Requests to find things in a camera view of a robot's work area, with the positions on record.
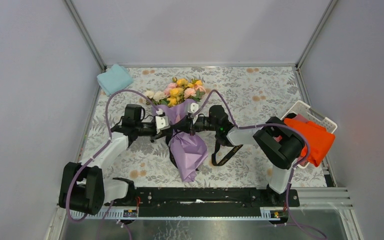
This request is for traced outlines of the pink fake flower stem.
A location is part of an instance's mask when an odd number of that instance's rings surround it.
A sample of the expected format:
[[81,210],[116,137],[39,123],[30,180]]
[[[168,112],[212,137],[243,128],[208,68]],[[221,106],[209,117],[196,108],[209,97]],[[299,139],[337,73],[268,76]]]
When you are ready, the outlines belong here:
[[176,82],[169,83],[165,90],[167,98],[183,101],[187,99],[200,100],[207,94],[207,90],[203,85],[192,83],[178,84]]

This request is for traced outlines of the white fake flower stem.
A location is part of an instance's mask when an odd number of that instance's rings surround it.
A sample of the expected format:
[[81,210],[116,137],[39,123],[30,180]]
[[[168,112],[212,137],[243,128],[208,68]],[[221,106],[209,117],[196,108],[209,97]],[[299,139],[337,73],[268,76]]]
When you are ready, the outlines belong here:
[[164,91],[146,90],[143,93],[153,105],[168,105],[168,95]]

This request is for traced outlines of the black ribbon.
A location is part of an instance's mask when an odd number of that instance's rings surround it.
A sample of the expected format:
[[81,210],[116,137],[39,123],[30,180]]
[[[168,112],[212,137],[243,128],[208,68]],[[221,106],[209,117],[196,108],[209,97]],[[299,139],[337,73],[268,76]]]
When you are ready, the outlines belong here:
[[[156,139],[160,139],[162,137],[165,138],[165,143],[167,146],[171,147],[175,140],[181,140],[181,139],[186,139],[186,138],[191,138],[196,135],[195,130],[193,130],[194,124],[187,126],[187,124],[175,124],[171,128],[162,130],[160,133],[158,133],[156,136],[151,137],[151,142],[153,143]],[[220,160],[217,161],[217,153],[219,152],[220,148],[222,145],[220,145],[216,140],[215,140],[215,145],[214,145],[214,152],[211,155],[211,164],[220,167],[225,165],[235,154],[236,152],[242,147],[242,145],[233,145],[231,147],[232,149]]]

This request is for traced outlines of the pink purple wrapping paper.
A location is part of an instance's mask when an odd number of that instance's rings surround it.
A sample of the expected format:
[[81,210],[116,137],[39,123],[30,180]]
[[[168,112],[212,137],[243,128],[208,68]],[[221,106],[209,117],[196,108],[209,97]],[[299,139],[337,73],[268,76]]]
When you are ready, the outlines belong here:
[[[187,113],[188,104],[193,102],[195,101],[188,99],[172,107],[156,105],[152,110],[152,115],[168,116],[170,128],[175,124],[187,124],[189,127],[198,119],[197,115],[189,117]],[[174,144],[169,146],[169,153],[170,160],[178,169],[180,178],[184,183],[190,183],[195,180],[198,167],[208,157],[207,145],[197,134],[191,138],[175,139]]]

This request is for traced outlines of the yellow fake flower stem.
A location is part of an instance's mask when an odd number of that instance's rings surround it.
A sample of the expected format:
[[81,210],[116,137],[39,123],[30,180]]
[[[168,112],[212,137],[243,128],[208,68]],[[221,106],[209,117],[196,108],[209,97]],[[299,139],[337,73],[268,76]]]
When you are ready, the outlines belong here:
[[167,106],[174,107],[186,100],[199,102],[207,94],[207,91],[201,79],[173,77],[164,93],[166,98],[163,100],[167,103]]

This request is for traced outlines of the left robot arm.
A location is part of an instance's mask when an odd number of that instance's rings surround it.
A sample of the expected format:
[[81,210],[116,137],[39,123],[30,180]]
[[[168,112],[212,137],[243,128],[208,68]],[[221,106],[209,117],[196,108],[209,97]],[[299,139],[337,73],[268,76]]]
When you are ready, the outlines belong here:
[[128,104],[124,116],[110,128],[110,138],[89,159],[69,162],[62,174],[58,205],[66,210],[96,215],[106,203],[119,201],[128,206],[136,201],[132,180],[104,178],[116,158],[126,151],[138,137],[154,137],[156,122],[145,122],[145,109]]

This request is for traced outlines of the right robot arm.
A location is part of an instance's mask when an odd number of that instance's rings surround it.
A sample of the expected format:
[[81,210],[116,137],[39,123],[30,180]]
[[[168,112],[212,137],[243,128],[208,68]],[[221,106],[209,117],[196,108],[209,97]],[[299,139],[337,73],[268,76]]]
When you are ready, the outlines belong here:
[[278,117],[271,117],[266,123],[238,127],[229,120],[221,105],[213,105],[207,116],[196,113],[187,115],[187,130],[190,134],[203,131],[215,132],[215,151],[221,146],[238,149],[244,145],[259,147],[273,165],[272,178],[268,182],[267,201],[273,206],[281,205],[290,188],[293,169],[304,148],[310,144],[298,130],[287,126]]

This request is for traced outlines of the floral tablecloth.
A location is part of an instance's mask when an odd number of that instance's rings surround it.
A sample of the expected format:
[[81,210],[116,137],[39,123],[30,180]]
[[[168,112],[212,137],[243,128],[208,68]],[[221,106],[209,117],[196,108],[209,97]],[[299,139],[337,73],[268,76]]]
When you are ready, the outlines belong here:
[[[92,156],[109,137],[105,117],[111,124],[119,121],[127,104],[138,104],[147,114],[152,107],[140,97],[146,90],[163,91],[176,77],[200,79],[211,93],[208,105],[227,103],[236,123],[261,124],[270,117],[282,117],[301,94],[291,66],[281,67],[144,67],[130,68],[133,83],[129,92],[109,99],[100,91],[82,149],[82,158]],[[214,166],[208,157],[199,167],[193,182],[182,182],[169,160],[163,139],[151,142],[138,138],[104,171],[105,178],[126,178],[137,187],[265,187],[273,166],[264,153],[252,145],[243,146],[225,165]]]

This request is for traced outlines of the light blue folded towel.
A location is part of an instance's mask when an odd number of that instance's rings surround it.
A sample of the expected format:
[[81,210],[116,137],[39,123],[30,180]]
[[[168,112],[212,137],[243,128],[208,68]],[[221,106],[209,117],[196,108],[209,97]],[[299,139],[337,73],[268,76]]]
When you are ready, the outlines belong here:
[[133,81],[129,71],[118,64],[112,65],[106,72],[97,76],[99,86],[108,97],[127,88]]

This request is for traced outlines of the pink cloth in basket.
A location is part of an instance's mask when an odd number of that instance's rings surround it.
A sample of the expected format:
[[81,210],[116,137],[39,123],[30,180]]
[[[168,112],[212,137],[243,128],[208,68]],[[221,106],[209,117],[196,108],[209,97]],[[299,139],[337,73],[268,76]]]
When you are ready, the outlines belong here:
[[[309,120],[307,118],[305,118],[304,116],[302,116],[301,114],[296,114],[294,112],[292,113],[289,113],[287,114],[285,117],[285,119],[294,119],[296,121],[299,121],[299,122],[302,122],[302,123],[307,123]],[[308,165],[309,165],[309,162],[307,160],[305,161],[301,161],[301,159],[305,156],[305,154],[307,153],[307,148],[304,148],[301,152],[301,155],[300,157],[298,158],[297,162],[299,162],[299,167],[302,168],[302,169],[305,169]]]

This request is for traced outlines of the white plastic basket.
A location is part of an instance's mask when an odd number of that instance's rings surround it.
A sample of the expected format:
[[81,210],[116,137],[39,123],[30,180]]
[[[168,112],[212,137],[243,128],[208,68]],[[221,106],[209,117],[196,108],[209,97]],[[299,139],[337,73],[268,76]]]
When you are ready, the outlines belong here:
[[[326,130],[332,134],[334,134],[334,132],[338,128],[338,125],[334,121],[332,121],[330,118],[324,115],[321,115],[319,112],[314,110],[314,108],[312,108],[310,105],[306,104],[301,100],[298,100],[296,103],[294,103],[294,105],[281,117],[281,119],[284,120],[285,116],[289,113],[301,114],[306,119],[308,119],[308,121],[312,121],[326,128]],[[305,148],[306,148],[306,154],[310,153],[310,151],[308,151],[308,148],[307,147]]]

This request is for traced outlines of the orange cloth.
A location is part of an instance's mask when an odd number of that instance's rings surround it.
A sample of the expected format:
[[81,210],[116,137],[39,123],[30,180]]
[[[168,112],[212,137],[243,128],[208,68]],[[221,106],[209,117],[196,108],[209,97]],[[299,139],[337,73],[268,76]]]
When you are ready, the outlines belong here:
[[309,163],[318,167],[328,151],[332,147],[335,135],[327,131],[323,126],[316,124],[313,121],[303,121],[298,116],[294,118],[285,118],[283,122],[301,134],[307,139],[310,151],[306,159]]

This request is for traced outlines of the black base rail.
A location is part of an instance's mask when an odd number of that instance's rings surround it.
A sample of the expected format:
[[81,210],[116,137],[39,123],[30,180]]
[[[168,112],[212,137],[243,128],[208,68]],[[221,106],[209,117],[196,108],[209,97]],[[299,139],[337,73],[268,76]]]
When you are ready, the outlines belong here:
[[284,212],[299,207],[294,189],[289,193],[255,187],[137,187],[114,201],[115,207],[132,207],[140,217],[211,218],[260,217],[261,208]]

